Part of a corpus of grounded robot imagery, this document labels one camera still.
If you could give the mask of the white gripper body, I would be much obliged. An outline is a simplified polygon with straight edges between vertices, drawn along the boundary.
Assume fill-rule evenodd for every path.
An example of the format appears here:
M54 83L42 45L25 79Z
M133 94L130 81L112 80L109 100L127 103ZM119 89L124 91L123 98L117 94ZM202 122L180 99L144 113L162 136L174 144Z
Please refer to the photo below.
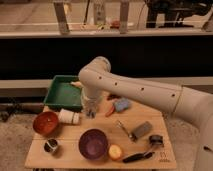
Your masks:
M83 107L83 113L87 118L94 118L98 111L98 105L100 103L99 98L89 98L85 92L81 93L81 103Z

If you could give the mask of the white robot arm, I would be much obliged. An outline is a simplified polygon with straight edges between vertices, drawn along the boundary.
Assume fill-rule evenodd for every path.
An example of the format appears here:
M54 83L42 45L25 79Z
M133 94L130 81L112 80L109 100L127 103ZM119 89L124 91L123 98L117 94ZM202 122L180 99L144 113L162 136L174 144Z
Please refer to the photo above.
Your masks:
M85 65L78 78L86 115L98 109L103 91L132 99L192 124L200 131L193 171L213 171L213 94L180 85L112 74L107 58L99 56Z

